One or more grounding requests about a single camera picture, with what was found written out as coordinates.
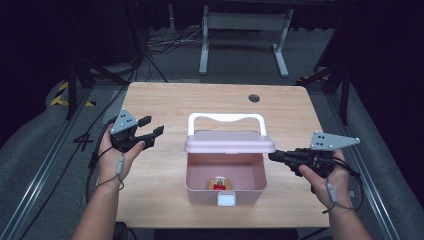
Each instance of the person's right hand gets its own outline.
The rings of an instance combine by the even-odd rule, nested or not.
[[[343,161],[345,160],[341,149],[336,149],[333,152],[333,157]],[[301,165],[299,171],[311,183],[318,200],[327,208],[332,207],[334,203],[327,190],[327,179],[321,178],[305,165]],[[337,202],[342,206],[351,207],[352,203],[348,193],[349,172],[343,167],[335,165],[333,171],[328,176],[328,182],[333,185],[337,195]]]

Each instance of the round object inside box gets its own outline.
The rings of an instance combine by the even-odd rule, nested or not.
[[[216,176],[209,181],[209,190],[231,190],[231,182],[226,177]]]

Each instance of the hand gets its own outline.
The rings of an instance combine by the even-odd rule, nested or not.
[[[333,157],[345,160],[341,149],[336,149],[333,152]],[[300,173],[311,183],[314,188],[318,200],[327,208],[333,206],[333,201],[327,190],[327,179],[321,178],[312,169],[305,165],[299,167]],[[348,193],[349,173],[343,167],[338,165],[334,166],[333,171],[328,176],[328,182],[333,185],[334,191],[337,195],[337,202],[346,207],[350,207],[351,201]]]
[[[99,184],[105,183],[108,180],[114,178],[116,176],[116,170],[118,169],[118,162],[120,157],[122,156],[122,152],[118,149],[112,147],[111,138],[110,138],[110,130],[112,129],[112,125],[107,128],[107,131],[103,134],[102,142],[99,146],[98,156],[101,155],[99,159],[100,164],[100,175],[99,175]],[[128,175],[131,165],[134,159],[143,151],[145,143],[143,141],[138,142],[131,148],[128,152],[124,153],[124,166],[121,174],[119,175],[119,179],[123,181],[125,177]],[[119,187],[121,182],[118,177],[113,179],[106,184],[113,185],[113,187]]]

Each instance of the pink box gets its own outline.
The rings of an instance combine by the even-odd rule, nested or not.
[[[255,118],[261,131],[194,131],[198,117],[221,122]],[[265,121],[259,114],[193,113],[188,120],[185,151],[190,202],[235,206],[254,204],[266,188],[263,153],[275,152],[275,144],[267,137]],[[209,182],[216,176],[227,178],[232,189],[209,190]]]

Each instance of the forearm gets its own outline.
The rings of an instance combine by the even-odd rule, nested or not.
[[[372,239],[353,210],[335,207],[329,212],[333,239]]]
[[[118,209],[115,185],[99,187],[91,197],[72,239],[112,239]]]

